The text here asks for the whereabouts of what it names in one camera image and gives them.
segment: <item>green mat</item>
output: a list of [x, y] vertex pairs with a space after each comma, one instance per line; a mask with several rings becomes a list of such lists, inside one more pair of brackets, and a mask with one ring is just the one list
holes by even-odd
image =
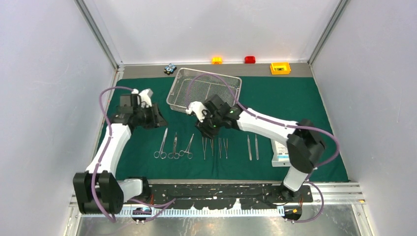
[[[331, 132], [330, 124], [313, 78], [241, 77], [240, 102], [255, 111], [286, 120], [299, 121], [308, 118], [316, 127]], [[191, 135], [192, 159], [186, 156], [178, 160], [156, 159], [153, 153], [159, 150], [165, 127], [144, 130], [138, 127], [127, 142], [117, 167], [116, 179], [145, 176], [148, 179], [238, 179], [238, 180], [283, 180], [288, 168], [272, 167], [272, 147], [268, 138], [258, 135], [259, 160], [256, 160], [255, 134], [223, 128], [218, 137], [227, 138], [228, 159], [222, 146], [219, 158], [218, 140], [215, 140], [214, 156], [210, 141], [207, 142], [206, 160], [203, 156], [202, 136], [194, 127], [196, 117], [170, 109], [167, 94], [174, 78], [143, 78], [120, 80], [117, 86], [140, 90], [153, 90], [152, 102], [159, 103], [164, 118], [168, 121], [168, 136], [164, 151], [172, 152], [175, 132], [178, 134], [177, 152], [186, 149]], [[108, 114], [115, 112], [119, 96], [128, 93], [118, 89], [110, 101]], [[103, 140], [104, 125], [100, 141]], [[251, 139], [252, 161], [249, 160], [247, 134]], [[335, 150], [334, 142], [324, 137], [327, 149], [321, 161], [329, 158]], [[346, 169], [340, 156], [320, 167], [311, 177], [312, 181], [348, 181]]]

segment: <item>red block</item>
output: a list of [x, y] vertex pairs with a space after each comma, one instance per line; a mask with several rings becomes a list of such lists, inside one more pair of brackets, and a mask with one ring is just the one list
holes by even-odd
[[253, 63], [255, 63], [255, 57], [254, 56], [245, 57], [245, 64], [253, 64]]

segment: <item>metal tray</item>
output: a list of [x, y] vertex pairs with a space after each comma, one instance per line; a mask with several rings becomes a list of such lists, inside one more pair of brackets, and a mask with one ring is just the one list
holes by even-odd
[[[175, 76], [171, 90], [167, 97], [167, 103], [170, 105], [172, 110], [185, 113], [185, 96], [187, 94], [188, 85], [192, 79], [202, 74], [214, 74], [223, 78], [232, 89], [233, 93], [235, 94], [235, 98], [237, 100], [239, 99], [240, 89], [242, 87], [241, 78], [215, 74], [201, 70], [181, 68], [178, 70], [177, 75]], [[230, 94], [225, 84], [218, 78], [210, 75], [204, 75], [194, 81], [190, 88], [188, 102], [205, 102], [214, 94], [219, 95], [220, 98], [227, 102], [230, 106], [235, 104], [235, 100], [233, 99], [233, 96]]]

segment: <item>surgical scissors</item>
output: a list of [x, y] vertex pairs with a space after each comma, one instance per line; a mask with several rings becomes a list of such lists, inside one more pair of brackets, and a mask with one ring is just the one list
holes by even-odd
[[174, 149], [172, 150], [171, 153], [168, 154], [168, 158], [170, 159], [179, 159], [179, 154], [177, 152], [175, 152], [175, 150], [177, 149], [177, 133], [175, 132], [175, 137], [174, 137]]
[[165, 134], [164, 134], [164, 138], [162, 139], [161, 148], [159, 149], [159, 151], [156, 151], [153, 153], [153, 156], [155, 158], [161, 157], [161, 159], [165, 159], [167, 157], [167, 153], [164, 152], [165, 139], [167, 138], [167, 134], [168, 134], [168, 128], [165, 129]]
[[188, 146], [185, 150], [179, 151], [179, 156], [184, 156], [184, 154], [187, 153], [187, 158], [191, 159], [193, 158], [193, 153], [190, 152], [191, 143], [193, 142], [194, 134], [191, 136], [190, 142], [188, 143]]

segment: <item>metal tool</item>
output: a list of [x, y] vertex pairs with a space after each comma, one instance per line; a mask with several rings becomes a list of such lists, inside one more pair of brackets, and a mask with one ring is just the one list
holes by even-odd
[[219, 153], [220, 153], [220, 159], [221, 159], [221, 138], [219, 138]]
[[248, 150], [249, 150], [249, 160], [252, 160], [252, 153], [250, 151], [250, 139], [249, 139], [249, 135], [248, 135]]
[[207, 138], [206, 138], [206, 145], [204, 145], [204, 137], [201, 137], [201, 142], [203, 143], [204, 159], [206, 159]]
[[256, 160], [259, 160], [259, 152], [258, 152], [258, 137], [255, 134], [255, 149], [256, 149]]
[[184, 154], [187, 153], [187, 158], [191, 159], [193, 158], [193, 154], [190, 152], [191, 143], [193, 142], [194, 134], [191, 136], [190, 142], [188, 143], [188, 146], [185, 150], [179, 151], [179, 156], [184, 156]]
[[211, 156], [214, 156], [214, 140], [210, 139], [210, 144], [211, 144]]
[[173, 159], [179, 159], [179, 154], [176, 152], [176, 149], [177, 149], [177, 140], [178, 140], [177, 133], [175, 132], [174, 148], [173, 148], [172, 152], [168, 154], [168, 158], [169, 159], [172, 159], [172, 158]]
[[229, 147], [229, 140], [226, 139], [226, 142], [224, 142], [224, 139], [223, 139], [223, 145], [224, 145], [224, 149], [226, 151], [226, 159], [227, 159], [227, 148]]
[[167, 153], [164, 152], [164, 146], [165, 146], [165, 139], [167, 138], [168, 134], [168, 128], [165, 129], [164, 138], [162, 139], [161, 148], [159, 151], [156, 151], [153, 153], [153, 156], [155, 158], [161, 157], [161, 159], [165, 159], [167, 157]]

